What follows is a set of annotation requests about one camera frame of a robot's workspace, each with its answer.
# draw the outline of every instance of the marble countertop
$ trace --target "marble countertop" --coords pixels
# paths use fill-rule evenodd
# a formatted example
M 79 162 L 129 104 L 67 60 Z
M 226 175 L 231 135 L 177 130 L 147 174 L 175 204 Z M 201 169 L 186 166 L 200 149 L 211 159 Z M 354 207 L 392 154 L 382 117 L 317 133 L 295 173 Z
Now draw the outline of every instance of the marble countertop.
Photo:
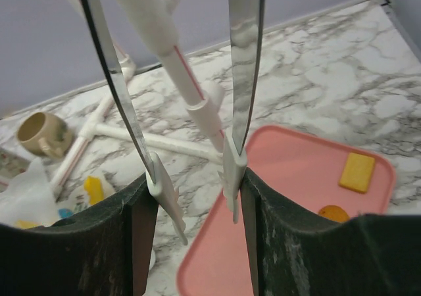
M 190 58 L 200 82 L 214 80 L 227 90 L 220 115 L 232 118 L 230 48 Z M 209 144 L 183 108 L 163 69 L 136 76 L 130 88 L 146 132 Z M 94 89 L 41 107 L 77 130 L 108 92 Z M 14 139 L 28 111 L 0 121 L 0 144 L 31 158 Z M 123 126 L 115 108 L 108 124 Z M 251 133 L 281 124 L 382 154 L 397 171 L 388 213 L 405 213 L 421 202 L 421 64 L 375 1 L 311 18 L 264 36 Z M 206 160 L 159 151 L 172 181 L 180 187 L 189 245 L 220 193 L 218 166 Z M 51 173 L 58 166 L 44 160 Z M 64 187 L 63 198 L 83 177 L 102 170 L 116 189 L 144 168 L 129 141 L 97 137 Z M 160 209 L 149 275 L 148 296 L 178 295 L 176 272 L 189 246 L 176 237 Z

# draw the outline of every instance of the pink plastic tray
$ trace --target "pink plastic tray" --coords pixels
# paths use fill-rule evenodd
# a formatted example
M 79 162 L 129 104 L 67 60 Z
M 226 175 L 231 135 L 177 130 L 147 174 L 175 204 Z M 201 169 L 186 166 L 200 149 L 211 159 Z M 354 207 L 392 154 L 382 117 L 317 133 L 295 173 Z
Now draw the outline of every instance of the pink plastic tray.
M 376 158 L 367 194 L 338 186 L 350 152 Z M 354 217 L 385 212 L 395 171 L 383 157 L 279 126 L 258 129 L 247 145 L 249 167 L 270 187 L 317 213 L 338 205 Z M 177 275 L 181 296 L 253 296 L 243 217 L 237 225 L 222 194 L 187 252 Z

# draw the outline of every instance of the ceramic mug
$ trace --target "ceramic mug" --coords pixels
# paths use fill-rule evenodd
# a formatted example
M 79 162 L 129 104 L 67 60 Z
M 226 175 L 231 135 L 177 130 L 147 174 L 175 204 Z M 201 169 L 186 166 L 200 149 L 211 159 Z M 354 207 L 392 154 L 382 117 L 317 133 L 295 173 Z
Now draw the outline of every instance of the ceramic mug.
M 37 112 L 20 125 L 16 137 L 34 155 L 61 159 L 72 144 L 73 132 L 54 114 Z

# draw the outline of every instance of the yellow block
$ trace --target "yellow block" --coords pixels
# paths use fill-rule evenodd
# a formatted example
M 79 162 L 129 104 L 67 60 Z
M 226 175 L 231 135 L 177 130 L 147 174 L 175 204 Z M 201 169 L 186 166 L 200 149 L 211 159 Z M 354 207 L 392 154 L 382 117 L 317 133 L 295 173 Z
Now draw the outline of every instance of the yellow block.
M 40 225 L 37 224 L 36 222 L 27 222 L 26 220 L 19 219 L 16 222 L 15 226 L 19 227 L 19 228 L 22 228 L 22 229 L 29 229 L 29 228 L 33 228 L 33 227 L 38 227 Z
M 103 187 L 99 178 L 88 176 L 85 180 L 84 188 L 89 195 L 89 203 L 91 206 L 104 199 Z
M 339 185 L 359 193 L 367 193 L 374 171 L 375 158 L 349 153 Z

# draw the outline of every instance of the toy pieces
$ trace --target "toy pieces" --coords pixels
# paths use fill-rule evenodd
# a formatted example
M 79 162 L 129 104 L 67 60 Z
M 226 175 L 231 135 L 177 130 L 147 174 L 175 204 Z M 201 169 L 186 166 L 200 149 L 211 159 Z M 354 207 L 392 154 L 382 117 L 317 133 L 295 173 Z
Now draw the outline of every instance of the toy pieces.
M 334 222 L 346 222 L 349 220 L 347 212 L 336 205 L 328 205 L 318 211 L 320 216 L 333 220 Z
M 73 212 L 70 209 L 59 209 L 59 215 L 61 219 L 69 218 L 73 215 Z
M 22 229 L 29 229 L 29 228 L 40 226 L 40 224 L 37 224 L 36 222 L 29 222 L 27 220 L 21 220 L 21 219 L 19 219 L 14 225 Z
M 91 206 L 104 199 L 103 188 L 99 178 L 88 176 L 85 180 L 84 188 L 89 195 L 89 204 Z
M 351 191 L 366 193 L 374 171 L 375 158 L 349 153 L 339 185 Z

